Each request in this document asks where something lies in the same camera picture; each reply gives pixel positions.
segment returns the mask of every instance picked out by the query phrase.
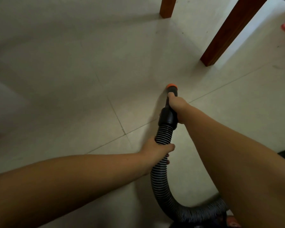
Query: orange tip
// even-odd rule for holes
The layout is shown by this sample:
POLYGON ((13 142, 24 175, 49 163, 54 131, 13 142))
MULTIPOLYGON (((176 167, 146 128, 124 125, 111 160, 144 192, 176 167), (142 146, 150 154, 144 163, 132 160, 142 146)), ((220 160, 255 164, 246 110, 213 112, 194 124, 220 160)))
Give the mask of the orange tip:
POLYGON ((175 86, 175 87, 177 88, 177 85, 171 83, 171 84, 168 84, 168 85, 166 86, 166 89, 169 88, 169 87, 171 87, 171 86, 175 86))

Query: brown wooden post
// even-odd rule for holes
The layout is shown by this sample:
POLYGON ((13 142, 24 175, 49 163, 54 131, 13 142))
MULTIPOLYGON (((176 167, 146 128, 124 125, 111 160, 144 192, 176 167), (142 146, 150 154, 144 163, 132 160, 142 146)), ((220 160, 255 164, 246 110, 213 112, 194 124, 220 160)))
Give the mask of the brown wooden post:
POLYGON ((258 12, 267 0, 238 0, 227 19, 201 57, 205 66, 211 66, 258 12))
POLYGON ((160 15, 162 18, 171 18, 176 0, 162 0, 160 15))

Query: vacuum cleaner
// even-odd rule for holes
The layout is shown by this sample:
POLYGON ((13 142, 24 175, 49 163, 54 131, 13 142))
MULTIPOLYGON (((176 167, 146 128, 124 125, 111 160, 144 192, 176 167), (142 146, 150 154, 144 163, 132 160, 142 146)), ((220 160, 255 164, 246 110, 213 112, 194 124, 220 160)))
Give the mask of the vacuum cleaner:
MULTIPOLYGON (((177 97, 177 86, 169 84, 166 87, 167 93, 173 92, 177 97)), ((177 127, 177 114, 170 107, 167 97, 166 105, 161 110, 158 121, 158 130, 155 141, 160 145, 170 144, 173 131, 177 127)), ((279 153, 285 158, 285 150, 279 153)), ((151 185, 154 196, 164 213, 177 223, 200 224, 225 214, 228 206, 218 196, 209 203, 201 206, 187 207, 178 203, 173 197, 167 179, 167 156, 163 158, 151 171, 151 185)))

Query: person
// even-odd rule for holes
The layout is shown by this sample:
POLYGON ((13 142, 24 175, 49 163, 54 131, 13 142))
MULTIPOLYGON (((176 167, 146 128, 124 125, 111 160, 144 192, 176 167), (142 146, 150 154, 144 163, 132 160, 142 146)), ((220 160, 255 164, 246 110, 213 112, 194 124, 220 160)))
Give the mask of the person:
MULTIPOLYGON (((285 160, 168 94, 207 172, 243 227, 285 227, 285 160)), ((0 174, 0 228, 38 227, 150 173, 175 146, 150 138, 138 153, 75 155, 0 174)))

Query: hand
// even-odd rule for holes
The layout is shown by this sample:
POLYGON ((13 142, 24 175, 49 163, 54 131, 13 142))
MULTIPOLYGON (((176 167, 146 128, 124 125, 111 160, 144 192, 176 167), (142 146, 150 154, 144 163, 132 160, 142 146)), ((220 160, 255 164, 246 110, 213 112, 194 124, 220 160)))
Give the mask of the hand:
POLYGON ((178 123, 183 124, 183 112, 189 106, 185 99, 176 97, 173 92, 168 93, 169 105, 177 113, 178 123))
POLYGON ((155 142, 155 137, 149 138, 147 142, 141 148, 140 154, 147 164, 147 173, 150 173, 152 168, 160 162, 166 155, 175 149, 174 144, 159 145, 155 142))

